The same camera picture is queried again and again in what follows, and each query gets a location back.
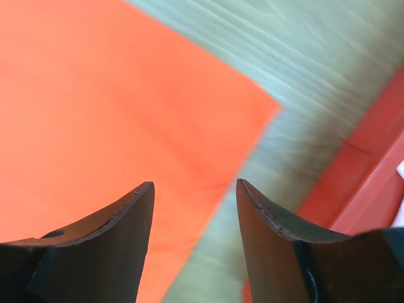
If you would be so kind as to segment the orange t-shirt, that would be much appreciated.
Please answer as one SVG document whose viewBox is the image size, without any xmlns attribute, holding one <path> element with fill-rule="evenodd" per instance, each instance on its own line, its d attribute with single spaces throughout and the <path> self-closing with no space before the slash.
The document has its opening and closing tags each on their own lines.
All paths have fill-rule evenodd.
<svg viewBox="0 0 404 303">
<path fill-rule="evenodd" d="M 161 302 L 280 106 L 125 1 L 1 2 L 1 240 L 39 237 L 145 181 L 139 302 Z"/>
</svg>

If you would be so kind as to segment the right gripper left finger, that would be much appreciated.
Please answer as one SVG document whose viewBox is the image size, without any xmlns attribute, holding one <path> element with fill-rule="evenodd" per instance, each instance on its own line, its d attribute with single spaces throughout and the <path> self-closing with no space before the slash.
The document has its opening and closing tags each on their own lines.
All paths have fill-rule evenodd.
<svg viewBox="0 0 404 303">
<path fill-rule="evenodd" d="M 155 186 L 41 238 L 1 244 L 2 302 L 134 302 L 148 250 Z"/>
</svg>

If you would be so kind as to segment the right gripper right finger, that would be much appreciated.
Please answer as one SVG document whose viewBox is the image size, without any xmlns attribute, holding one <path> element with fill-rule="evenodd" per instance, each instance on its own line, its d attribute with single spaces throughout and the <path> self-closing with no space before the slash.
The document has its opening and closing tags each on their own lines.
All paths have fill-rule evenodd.
<svg viewBox="0 0 404 303">
<path fill-rule="evenodd" d="M 403 301 L 402 228 L 334 232 L 244 179 L 236 196 L 253 302 Z"/>
</svg>

